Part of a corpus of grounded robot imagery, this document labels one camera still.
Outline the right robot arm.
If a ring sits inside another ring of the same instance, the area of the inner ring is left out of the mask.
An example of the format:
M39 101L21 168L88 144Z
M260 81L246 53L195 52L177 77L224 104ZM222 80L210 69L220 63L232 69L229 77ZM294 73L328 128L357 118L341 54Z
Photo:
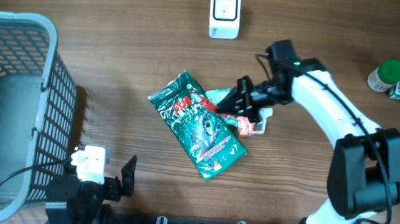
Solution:
M217 113L256 123L260 111L296 102L323 130L334 153L327 176L328 198L299 224L390 224L400 204L400 132L367 118L334 84L316 58L301 59L289 39L269 45L268 79L254 85L249 76L217 104Z

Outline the red Nescafe stick sachet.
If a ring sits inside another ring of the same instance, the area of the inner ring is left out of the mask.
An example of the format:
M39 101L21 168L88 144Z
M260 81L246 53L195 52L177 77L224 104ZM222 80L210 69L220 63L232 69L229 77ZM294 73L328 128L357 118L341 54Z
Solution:
M190 96L195 100L196 103L200 104L201 106L205 107L206 110L216 113L217 112L217 106L212 103L209 99L207 99L204 96L201 96L195 92L192 92Z

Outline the green lid jar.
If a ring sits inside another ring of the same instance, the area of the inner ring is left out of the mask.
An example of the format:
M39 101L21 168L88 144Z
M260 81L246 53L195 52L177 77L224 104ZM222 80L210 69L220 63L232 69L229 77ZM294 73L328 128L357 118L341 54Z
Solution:
M367 84L378 93L388 91L400 82L400 62L396 59L385 60L368 75Z

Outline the green 3M gloves bag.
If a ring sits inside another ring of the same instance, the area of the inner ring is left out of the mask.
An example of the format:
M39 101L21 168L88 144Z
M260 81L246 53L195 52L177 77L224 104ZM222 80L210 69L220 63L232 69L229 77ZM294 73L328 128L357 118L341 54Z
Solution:
M247 155L247 149L221 116L206 109L199 83L183 71L149 96L203 180L209 180Z

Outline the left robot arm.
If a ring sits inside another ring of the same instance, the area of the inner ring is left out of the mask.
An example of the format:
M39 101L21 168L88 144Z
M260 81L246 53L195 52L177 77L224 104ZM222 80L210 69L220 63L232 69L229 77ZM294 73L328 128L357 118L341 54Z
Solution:
M112 207L104 201L132 196L136 164L133 156L121 169L122 178L107 177L103 184L81 181L75 168L65 165L68 172L52 179L46 189L44 224L117 224Z

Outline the green white small box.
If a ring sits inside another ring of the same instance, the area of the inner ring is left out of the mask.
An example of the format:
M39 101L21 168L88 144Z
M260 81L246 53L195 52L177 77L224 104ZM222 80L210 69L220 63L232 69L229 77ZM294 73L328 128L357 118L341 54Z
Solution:
M393 85L389 90L389 98L400 101L400 81Z

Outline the red orange candy packet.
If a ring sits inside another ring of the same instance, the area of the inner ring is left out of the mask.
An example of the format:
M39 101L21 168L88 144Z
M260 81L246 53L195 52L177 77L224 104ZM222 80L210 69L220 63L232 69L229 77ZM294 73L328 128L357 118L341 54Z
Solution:
M267 119L263 122L251 123L247 117L237 117L238 135L243 138L246 136L262 135L265 133Z

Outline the teal wet wipes packet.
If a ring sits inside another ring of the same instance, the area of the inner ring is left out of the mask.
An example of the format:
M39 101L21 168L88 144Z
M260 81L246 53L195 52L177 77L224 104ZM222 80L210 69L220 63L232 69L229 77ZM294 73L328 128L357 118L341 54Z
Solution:
M230 89L229 88L226 88L226 89L222 88L222 89L216 89L216 90L213 89L213 90L210 90L210 91L206 91L205 92L205 96L209 101L211 101L211 103L214 103L215 105L217 105L229 93L230 93Z

